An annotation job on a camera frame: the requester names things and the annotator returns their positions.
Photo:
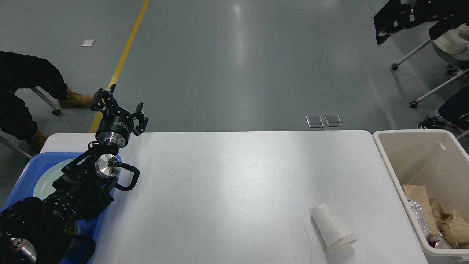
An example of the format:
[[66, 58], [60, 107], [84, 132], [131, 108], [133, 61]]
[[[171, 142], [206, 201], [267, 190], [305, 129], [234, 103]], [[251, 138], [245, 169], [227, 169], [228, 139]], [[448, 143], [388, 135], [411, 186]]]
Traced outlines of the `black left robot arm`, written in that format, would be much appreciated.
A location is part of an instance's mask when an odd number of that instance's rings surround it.
[[90, 109], [103, 117], [88, 149], [62, 168], [52, 183], [55, 191], [45, 197], [26, 197], [1, 212], [1, 263], [58, 264], [69, 251], [85, 247], [77, 260], [87, 263], [95, 240], [77, 234], [78, 220], [92, 221], [114, 201], [113, 189], [130, 191], [139, 180], [136, 167], [118, 160], [130, 135], [142, 134], [148, 124], [143, 103], [131, 113], [114, 98], [116, 84], [95, 93]]

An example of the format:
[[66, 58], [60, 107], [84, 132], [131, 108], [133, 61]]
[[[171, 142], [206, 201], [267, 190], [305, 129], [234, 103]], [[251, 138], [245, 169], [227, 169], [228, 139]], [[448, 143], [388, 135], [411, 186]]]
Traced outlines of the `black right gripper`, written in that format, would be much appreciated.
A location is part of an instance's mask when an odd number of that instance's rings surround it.
[[382, 45], [402, 29], [415, 27], [414, 12], [419, 21], [439, 21], [429, 28], [431, 40], [469, 24], [468, 0], [389, 0], [373, 17], [377, 44]]

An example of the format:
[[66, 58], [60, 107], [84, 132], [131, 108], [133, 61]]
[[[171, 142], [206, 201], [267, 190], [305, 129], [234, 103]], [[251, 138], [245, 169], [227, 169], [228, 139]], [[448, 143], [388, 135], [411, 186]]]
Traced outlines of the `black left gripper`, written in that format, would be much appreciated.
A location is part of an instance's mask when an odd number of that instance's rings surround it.
[[97, 90], [89, 108], [91, 111], [104, 115], [95, 134], [96, 140], [98, 142], [112, 142], [117, 144], [119, 148], [123, 148], [127, 146], [132, 132], [136, 136], [144, 133], [149, 119], [143, 112], [143, 102], [136, 106], [135, 112], [129, 114], [129, 118], [116, 116], [119, 115], [119, 110], [113, 96], [115, 88], [116, 84], [112, 84], [108, 89]]

